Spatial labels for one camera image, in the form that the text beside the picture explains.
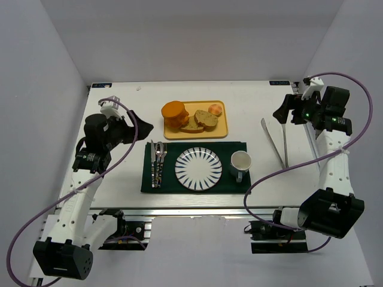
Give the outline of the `metal tongs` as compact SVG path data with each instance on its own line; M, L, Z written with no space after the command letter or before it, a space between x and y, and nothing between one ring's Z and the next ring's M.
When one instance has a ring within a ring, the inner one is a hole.
M286 125L274 123L269 118L262 118L260 120L260 125L281 169L288 168L289 161Z

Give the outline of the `seeded bread slice back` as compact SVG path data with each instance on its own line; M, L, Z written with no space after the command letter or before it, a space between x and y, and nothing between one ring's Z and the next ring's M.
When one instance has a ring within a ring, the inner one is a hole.
M206 130L214 129L218 124L218 117L208 111L197 110L194 113L194 117L199 124L202 124L205 127Z

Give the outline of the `round bread bun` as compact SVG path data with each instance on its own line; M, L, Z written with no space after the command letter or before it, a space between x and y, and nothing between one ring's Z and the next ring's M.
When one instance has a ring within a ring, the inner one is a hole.
M223 108L219 104L212 104L211 106L209 106L208 112L215 115L216 117L219 117L223 112Z

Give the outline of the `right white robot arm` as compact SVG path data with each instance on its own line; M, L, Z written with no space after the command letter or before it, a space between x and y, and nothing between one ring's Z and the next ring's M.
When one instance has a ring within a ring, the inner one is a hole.
M352 134L351 120L344 117L349 96L348 90L333 86L323 94L313 92L309 99L287 94L273 113L280 123L292 115L293 124L311 124L317 132L318 156L327 157L320 161L316 192L298 208L282 208L273 218L276 223L341 239L363 213L364 201L354 196L344 148Z

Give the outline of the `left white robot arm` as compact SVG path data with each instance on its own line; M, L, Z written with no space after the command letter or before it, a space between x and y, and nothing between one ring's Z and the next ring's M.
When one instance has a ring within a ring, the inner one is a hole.
M118 112L106 112L86 117L85 136L76 147L72 166L74 187L64 200L59 217L44 241L37 241L33 254L47 276L84 280L90 274L93 254L107 240L126 234L123 212L103 210L85 227L88 212L104 173L111 161L111 151L119 144L132 145L144 140L153 129L129 113L134 124L128 126Z

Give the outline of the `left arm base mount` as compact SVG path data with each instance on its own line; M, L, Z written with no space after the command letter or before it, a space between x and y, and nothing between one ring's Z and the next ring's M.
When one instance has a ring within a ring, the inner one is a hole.
M92 215L93 223L101 216L112 216L117 220L117 228L99 250L143 251L148 245L145 235L145 221L130 221L120 209L102 209Z

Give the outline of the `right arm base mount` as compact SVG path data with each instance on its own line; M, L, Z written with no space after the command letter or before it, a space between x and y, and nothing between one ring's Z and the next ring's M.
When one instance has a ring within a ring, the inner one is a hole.
M260 221L250 221L244 233L250 235L252 254L295 254L308 251L304 231L291 231Z

